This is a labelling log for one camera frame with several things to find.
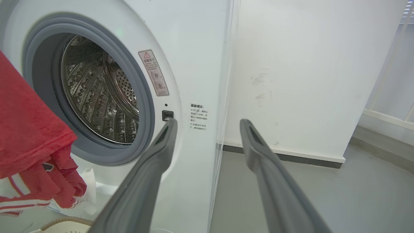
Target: warning sticker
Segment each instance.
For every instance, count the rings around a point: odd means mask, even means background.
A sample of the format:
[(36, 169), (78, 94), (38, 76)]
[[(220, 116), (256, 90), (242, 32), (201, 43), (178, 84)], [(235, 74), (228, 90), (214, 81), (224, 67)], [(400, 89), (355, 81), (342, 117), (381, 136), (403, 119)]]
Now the warning sticker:
[(190, 129), (207, 130), (208, 111), (204, 106), (190, 102)]
[(161, 69), (158, 66), (158, 62), (155, 59), (152, 50), (145, 50), (138, 52), (142, 62), (145, 65), (145, 69), (151, 78), (152, 85), (154, 86), (157, 96), (169, 95), (167, 84), (165, 83), (164, 76), (161, 73)]

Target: gray rubber gasket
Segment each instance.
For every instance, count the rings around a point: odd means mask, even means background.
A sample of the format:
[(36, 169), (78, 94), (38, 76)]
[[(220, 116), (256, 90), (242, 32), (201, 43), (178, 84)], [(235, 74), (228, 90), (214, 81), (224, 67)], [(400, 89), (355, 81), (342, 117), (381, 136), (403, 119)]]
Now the gray rubber gasket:
[[(84, 36), (103, 48), (125, 72), (136, 91), (140, 126), (130, 146), (107, 142), (87, 129), (73, 114), (57, 88), (59, 60), (65, 40), (74, 34)], [(72, 152), (92, 163), (115, 166), (128, 163), (149, 145), (155, 124), (154, 104), (139, 65), (125, 46), (108, 30), (85, 17), (56, 14), (42, 19), (30, 31), (24, 47), (23, 76), (37, 94), (77, 134)]]

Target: stainless steel drum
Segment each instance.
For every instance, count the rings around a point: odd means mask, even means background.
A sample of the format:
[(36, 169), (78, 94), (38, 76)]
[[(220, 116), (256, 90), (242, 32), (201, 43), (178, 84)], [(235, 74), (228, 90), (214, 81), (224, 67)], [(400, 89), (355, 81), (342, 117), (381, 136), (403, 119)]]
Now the stainless steel drum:
[(92, 132), (121, 145), (134, 141), (139, 127), (136, 95), (103, 49), (75, 36), (63, 50), (61, 79), (67, 102)]

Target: laundry pile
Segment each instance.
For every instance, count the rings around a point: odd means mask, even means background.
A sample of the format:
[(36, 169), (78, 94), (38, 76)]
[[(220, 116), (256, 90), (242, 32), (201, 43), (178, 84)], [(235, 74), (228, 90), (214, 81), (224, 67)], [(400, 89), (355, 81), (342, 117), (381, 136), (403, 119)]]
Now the laundry pile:
[(77, 138), (0, 51), (0, 213), (72, 208), (86, 184), (70, 149)]

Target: front-loading washing machine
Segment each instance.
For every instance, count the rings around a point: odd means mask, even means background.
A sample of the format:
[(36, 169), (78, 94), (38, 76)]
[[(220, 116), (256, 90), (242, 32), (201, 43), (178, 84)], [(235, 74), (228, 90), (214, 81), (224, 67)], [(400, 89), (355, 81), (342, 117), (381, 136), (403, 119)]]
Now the front-loading washing machine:
[(71, 155), (80, 173), (94, 170), (97, 213), (174, 118), (151, 232), (209, 230), (237, 8), (234, 0), (0, 0), (0, 49), (77, 134)]

